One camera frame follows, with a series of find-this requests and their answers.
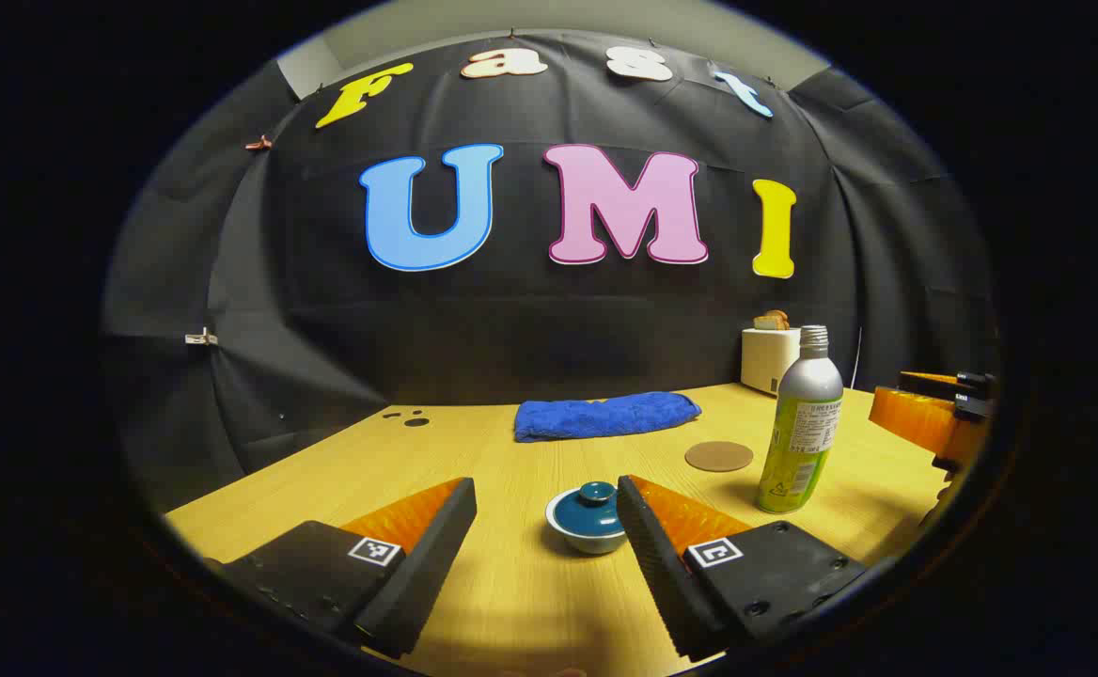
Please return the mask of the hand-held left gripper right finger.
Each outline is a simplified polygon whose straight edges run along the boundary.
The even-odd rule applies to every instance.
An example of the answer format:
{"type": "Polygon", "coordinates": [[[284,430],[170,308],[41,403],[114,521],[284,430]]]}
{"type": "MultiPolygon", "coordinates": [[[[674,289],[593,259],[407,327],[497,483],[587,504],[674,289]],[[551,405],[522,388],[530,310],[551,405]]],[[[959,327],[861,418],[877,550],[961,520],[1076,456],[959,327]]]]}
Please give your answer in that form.
{"type": "Polygon", "coordinates": [[[618,518],[677,655],[736,655],[802,634],[869,566],[789,520],[748,526],[651,479],[618,479],[618,518]]]}

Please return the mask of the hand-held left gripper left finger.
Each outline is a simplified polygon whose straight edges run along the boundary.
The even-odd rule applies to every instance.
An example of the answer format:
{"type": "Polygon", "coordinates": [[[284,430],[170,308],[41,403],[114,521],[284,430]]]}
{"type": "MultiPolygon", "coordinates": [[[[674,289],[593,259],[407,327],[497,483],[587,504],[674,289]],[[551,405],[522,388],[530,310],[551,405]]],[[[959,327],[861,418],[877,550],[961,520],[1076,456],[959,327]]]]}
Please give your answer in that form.
{"type": "Polygon", "coordinates": [[[206,564],[305,627],[399,659],[415,648],[475,518],[475,482],[447,479],[346,524],[305,520],[206,564]]]}

